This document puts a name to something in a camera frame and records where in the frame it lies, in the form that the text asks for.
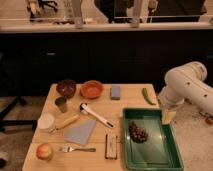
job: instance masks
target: bowl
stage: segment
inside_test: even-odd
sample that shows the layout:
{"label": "bowl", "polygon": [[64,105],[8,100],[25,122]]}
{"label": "bowl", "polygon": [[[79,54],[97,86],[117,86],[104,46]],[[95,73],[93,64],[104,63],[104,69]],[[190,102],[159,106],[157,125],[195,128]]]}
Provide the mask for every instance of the bowl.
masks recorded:
{"label": "bowl", "polygon": [[88,99],[99,97],[103,91],[103,85],[97,80],[86,81],[81,86],[81,95]]}
{"label": "bowl", "polygon": [[76,92],[76,82],[70,79],[62,80],[57,84],[56,90],[63,97],[72,98]]}

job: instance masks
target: purple grapes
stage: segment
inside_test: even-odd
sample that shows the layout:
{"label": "purple grapes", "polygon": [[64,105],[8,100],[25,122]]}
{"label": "purple grapes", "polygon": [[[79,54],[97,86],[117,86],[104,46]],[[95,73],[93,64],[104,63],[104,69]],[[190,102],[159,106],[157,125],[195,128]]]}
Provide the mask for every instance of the purple grapes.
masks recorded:
{"label": "purple grapes", "polygon": [[144,128],[138,127],[134,121],[129,125],[131,139],[136,143],[143,143],[148,139],[148,133]]}

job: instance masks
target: white cup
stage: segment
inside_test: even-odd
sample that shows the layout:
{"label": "white cup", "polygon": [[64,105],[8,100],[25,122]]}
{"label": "white cup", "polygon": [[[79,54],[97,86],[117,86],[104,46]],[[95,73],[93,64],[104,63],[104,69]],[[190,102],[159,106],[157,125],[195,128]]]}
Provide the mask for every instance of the white cup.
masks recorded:
{"label": "white cup", "polygon": [[38,119],[38,128],[51,133],[55,129],[55,117],[51,113],[45,113]]}

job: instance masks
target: wooden bowl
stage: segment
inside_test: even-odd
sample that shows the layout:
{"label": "wooden bowl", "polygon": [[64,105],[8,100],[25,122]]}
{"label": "wooden bowl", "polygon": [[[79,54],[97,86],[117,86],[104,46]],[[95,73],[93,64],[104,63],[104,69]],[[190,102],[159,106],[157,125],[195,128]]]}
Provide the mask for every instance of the wooden bowl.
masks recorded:
{"label": "wooden bowl", "polygon": [[70,79],[62,80],[57,84],[56,90],[61,96],[71,98],[76,92],[76,82]]}

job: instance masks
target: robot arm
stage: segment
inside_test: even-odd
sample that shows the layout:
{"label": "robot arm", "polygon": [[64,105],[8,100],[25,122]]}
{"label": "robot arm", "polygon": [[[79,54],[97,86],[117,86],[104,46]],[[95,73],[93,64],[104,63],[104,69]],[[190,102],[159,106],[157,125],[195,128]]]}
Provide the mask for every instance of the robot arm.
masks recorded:
{"label": "robot arm", "polygon": [[187,98],[213,115],[213,89],[203,82],[206,77],[207,70],[200,62],[190,62],[169,70],[165,75],[166,86],[158,96],[162,108],[175,110]]}

